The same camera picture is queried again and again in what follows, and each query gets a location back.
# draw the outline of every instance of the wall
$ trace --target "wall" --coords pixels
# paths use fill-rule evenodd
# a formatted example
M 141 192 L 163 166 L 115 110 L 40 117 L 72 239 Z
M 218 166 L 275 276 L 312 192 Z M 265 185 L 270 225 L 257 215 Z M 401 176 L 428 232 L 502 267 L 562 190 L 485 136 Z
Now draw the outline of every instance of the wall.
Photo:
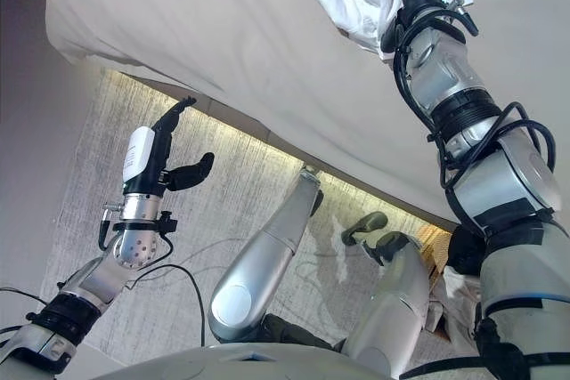
M 39 291 L 97 69 L 69 65 L 45 36 L 45 0 L 2 0 L 0 284 Z M 36 304 L 0 294 L 0 326 Z
M 97 53 L 115 69 L 186 84 L 262 122 L 270 143 L 279 135 L 385 193 L 453 218 L 435 147 L 390 68 L 340 37 L 318 2 L 212 2 L 53 0 L 50 35 L 67 54 Z M 566 3 L 476 0 L 469 10 L 481 35 L 468 37 L 468 57 L 498 106 L 521 101 L 556 135 L 556 175 L 570 199 Z

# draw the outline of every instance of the bed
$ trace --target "bed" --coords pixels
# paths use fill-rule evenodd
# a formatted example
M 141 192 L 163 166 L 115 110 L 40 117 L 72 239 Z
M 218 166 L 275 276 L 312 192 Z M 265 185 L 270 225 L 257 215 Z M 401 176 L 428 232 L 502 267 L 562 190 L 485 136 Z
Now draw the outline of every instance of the bed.
M 472 65 L 500 106 L 523 102 L 555 134 L 570 200 L 567 0 L 475 0 L 470 12 L 481 29 L 468 41 Z M 432 222 L 455 220 L 436 150 L 390 68 L 342 37 L 315 0 L 47 0 L 46 28 L 72 62 L 198 94 L 222 120 L 239 116 L 260 138 L 285 141 Z M 568 213 L 561 219 L 570 224 Z

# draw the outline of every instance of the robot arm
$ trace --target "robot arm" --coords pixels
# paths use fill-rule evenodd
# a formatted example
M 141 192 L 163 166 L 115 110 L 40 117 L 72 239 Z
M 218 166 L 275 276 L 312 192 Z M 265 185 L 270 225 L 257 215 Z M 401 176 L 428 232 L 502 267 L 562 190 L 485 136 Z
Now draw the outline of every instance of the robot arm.
M 220 278 L 208 323 L 221 343 L 253 341 L 263 328 L 267 307 L 320 204 L 320 186 L 316 171 L 303 167 L 281 206 Z
M 487 245 L 477 347 L 498 378 L 563 378 L 567 367 L 546 366 L 570 351 L 570 239 L 552 218 L 561 207 L 552 136 L 520 104 L 499 109 L 469 66 L 454 23 L 478 30 L 462 0 L 402 1 L 382 50 L 395 52 L 398 89 L 436 143 L 450 207 Z
M 171 133 L 180 113 L 193 103 L 190 98 L 178 102 L 152 128 L 143 126 L 131 135 L 123 168 L 124 202 L 105 205 L 99 234 L 103 254 L 59 283 L 58 295 L 0 349 L 0 374 L 6 366 L 20 367 L 13 360 L 44 373 L 62 372 L 127 281 L 172 252 L 166 234 L 176 230 L 176 220 L 166 211 L 159 215 L 165 189 L 183 190 L 199 184 L 214 161 L 214 155 L 207 153 L 196 165 L 166 170 Z M 119 212 L 119 222 L 113 227 L 116 234 L 105 246 L 110 214 L 115 211 Z M 158 238 L 170 245 L 170 251 L 154 260 Z

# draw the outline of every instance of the black cable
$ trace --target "black cable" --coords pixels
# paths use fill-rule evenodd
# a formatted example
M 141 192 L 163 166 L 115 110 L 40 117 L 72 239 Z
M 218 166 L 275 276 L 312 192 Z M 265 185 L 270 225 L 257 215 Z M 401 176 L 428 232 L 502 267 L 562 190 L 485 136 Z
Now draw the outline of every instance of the black cable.
M 532 353 L 524 355 L 524 359 L 529 368 L 544 367 L 550 365 L 570 365 L 569 352 L 545 352 L 545 353 Z M 482 358 L 480 356 L 467 356 L 459 358 L 449 358 L 448 360 L 436 360 L 420 365 L 419 367 L 412 368 L 400 375 L 400 379 L 408 379 L 417 376 L 424 376 L 425 374 L 437 373 L 441 371 L 448 371 L 450 369 L 458 368 L 487 368 L 486 363 L 489 360 L 496 360 L 496 363 L 508 363 L 501 356 L 496 358 Z
M 450 17 L 453 19 L 458 20 L 465 28 L 469 30 L 469 32 L 476 36 L 477 32 L 473 32 L 471 28 L 471 22 L 468 19 L 461 15 L 458 12 L 449 10 L 449 9 L 440 9 L 437 11 L 433 11 L 427 13 L 423 17 L 414 21 L 408 29 L 403 34 L 401 40 L 396 41 L 396 49 L 395 49 L 395 56 L 394 56 L 394 76 L 395 82 L 402 95 L 403 100 L 408 104 L 408 107 L 416 114 L 416 116 L 421 120 L 424 126 L 429 130 L 429 132 L 433 133 L 435 131 L 435 127 L 426 114 L 421 110 L 420 106 L 417 102 L 413 99 L 410 91 L 410 87 L 408 86 L 406 80 L 406 63 L 408 60 L 408 49 L 409 44 L 417 36 L 420 32 L 432 26 L 433 20 L 441 17 Z
M 478 159 L 483 150 L 485 150 L 489 146 L 489 144 L 496 141 L 497 138 L 499 138 L 501 135 L 504 135 L 504 133 L 506 133 L 507 131 L 510 131 L 517 127 L 525 127 L 528 130 L 530 139 L 533 142 L 533 146 L 537 149 L 539 153 L 541 153 L 541 145 L 538 141 L 535 130 L 539 131 L 542 134 L 548 148 L 547 164 L 550 171 L 554 171 L 554 166 L 556 164 L 556 146 L 552 134 L 550 133 L 550 131 L 546 126 L 539 124 L 538 122 L 529 120 L 525 108 L 522 106 L 522 104 L 518 102 L 510 103 L 510 105 L 508 105 L 507 108 L 505 108 L 505 110 L 501 112 L 501 114 L 499 115 L 499 117 L 497 118 L 491 129 L 489 130 L 489 132 L 487 132 L 487 134 L 485 135 L 484 139 L 480 141 L 477 144 L 477 146 L 467 154 L 467 157 L 464 158 L 464 160 L 459 165 L 453 164 L 450 161 L 450 159 L 447 157 L 445 144 L 441 135 L 439 134 L 433 122 L 424 113 L 420 105 L 418 105 L 418 103 L 415 101 L 415 99 L 411 94 L 411 90 L 407 81 L 407 71 L 406 71 L 408 53 L 410 49 L 409 44 L 411 43 L 411 41 L 421 31 L 431 27 L 435 19 L 443 16 L 459 20 L 461 24 L 463 24 L 463 26 L 467 28 L 473 36 L 476 36 L 476 32 L 472 31 L 468 19 L 463 15 L 459 14 L 458 12 L 445 10 L 445 9 L 433 11 L 413 22 L 411 26 L 405 31 L 405 33 L 403 33 L 402 36 L 398 37 L 399 40 L 397 40 L 396 42 L 397 47 L 395 50 L 395 57 L 394 57 L 394 76 L 395 76 L 396 85 L 398 87 L 398 91 L 402 95 L 402 98 L 406 102 L 406 104 L 411 108 L 411 110 L 415 113 L 415 115 L 419 118 L 419 120 L 421 120 L 421 122 L 429 130 L 429 132 L 431 132 L 431 135 L 428 137 L 428 139 L 435 141 L 436 146 L 438 148 L 441 186 L 445 190 L 452 189 L 452 187 L 455 184 L 457 184 L 459 179 L 468 170 L 468 168 Z M 502 122 L 510 113 L 510 111 L 512 111 L 513 109 L 517 110 L 522 120 L 513 123 L 516 125 L 505 125 L 500 129 Z M 452 170 L 452 169 L 458 169 L 458 171 L 449 181 L 446 181 L 445 172 L 447 170 Z
M 196 283 L 196 280 L 194 279 L 192 274 L 189 271 L 187 271 L 183 266 L 179 266 L 178 264 L 171 264 L 171 263 L 162 264 L 158 267 L 155 267 L 154 269 L 150 269 L 149 271 L 146 271 L 145 273 L 143 273 L 141 276 L 139 276 L 137 279 L 134 280 L 133 285 L 126 286 L 126 289 L 132 290 L 139 280 L 141 280 L 145 276 L 153 273 L 154 271 L 157 271 L 158 269 L 163 269 L 166 267 L 172 267 L 174 269 L 179 269 L 179 270 L 183 271 L 188 276 L 188 278 L 190 278 L 192 284 L 194 285 L 194 289 L 196 290 L 196 296 L 198 297 L 199 311 L 200 311 L 200 316 L 201 316 L 200 346 L 204 347 L 206 345 L 206 316 L 204 314 L 204 303 L 202 302 L 202 294 L 200 293 L 200 289 L 198 288 L 198 284 Z
M 149 267 L 151 267 L 153 264 L 156 264 L 158 262 L 161 262 L 162 260 L 164 260 L 165 258 L 167 258 L 169 255 L 171 255 L 173 253 L 173 251 L 175 250 L 175 246 L 172 243 L 172 240 L 170 240 L 169 238 L 167 238 L 167 235 L 164 233 L 159 233 L 159 236 L 162 240 L 164 240 L 167 245 L 168 245 L 168 251 L 166 254 L 162 255 L 161 257 L 157 258 L 156 260 L 154 260 L 153 262 L 148 263 L 146 266 L 144 266 L 142 269 L 148 269 Z
M 107 250 L 107 246 L 105 245 L 105 239 L 107 238 L 107 232 L 109 231 L 110 220 L 101 220 L 101 224 L 99 224 L 99 238 L 97 239 L 97 245 L 99 249 L 103 252 Z
M 0 334 L 9 333 L 11 331 L 18 331 L 21 327 L 22 325 L 14 325 L 13 327 L 2 328 L 0 329 Z
M 15 293 L 15 294 L 20 294 L 20 295 L 25 295 L 26 297 L 29 298 L 33 298 L 34 300 L 39 301 L 41 304 L 43 304 L 44 306 L 47 305 L 47 302 L 45 300 L 42 300 L 41 298 L 39 298 L 37 295 L 33 295 L 30 293 L 25 293 L 24 291 L 20 291 L 18 288 L 13 288 L 13 287 L 0 287 L 0 291 L 5 291 L 8 293 Z
M 556 164 L 556 142 L 554 141 L 554 137 L 550 132 L 549 128 L 544 126 L 539 122 L 535 122 L 534 120 L 530 119 L 521 119 L 515 122 L 511 122 L 510 124 L 506 124 L 497 132 L 497 139 L 501 138 L 502 135 L 512 131 L 516 128 L 526 128 L 529 130 L 536 130 L 542 134 L 544 137 L 544 141 L 546 141 L 546 148 L 548 150 L 548 157 L 547 157 L 547 165 L 550 171 L 554 171 L 554 165 Z

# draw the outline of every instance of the mattress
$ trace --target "mattress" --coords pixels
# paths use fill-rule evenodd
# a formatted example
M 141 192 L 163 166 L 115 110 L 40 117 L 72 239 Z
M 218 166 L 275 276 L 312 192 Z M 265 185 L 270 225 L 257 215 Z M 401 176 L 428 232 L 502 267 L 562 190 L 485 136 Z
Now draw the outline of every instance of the mattress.
M 469 58 L 497 103 L 525 104 L 566 136 L 567 0 L 475 0 Z M 453 220 L 436 149 L 387 64 L 342 37 L 315 0 L 47 0 L 47 35 L 72 62 L 204 93 L 383 192 Z M 563 222 L 567 215 L 563 213 Z

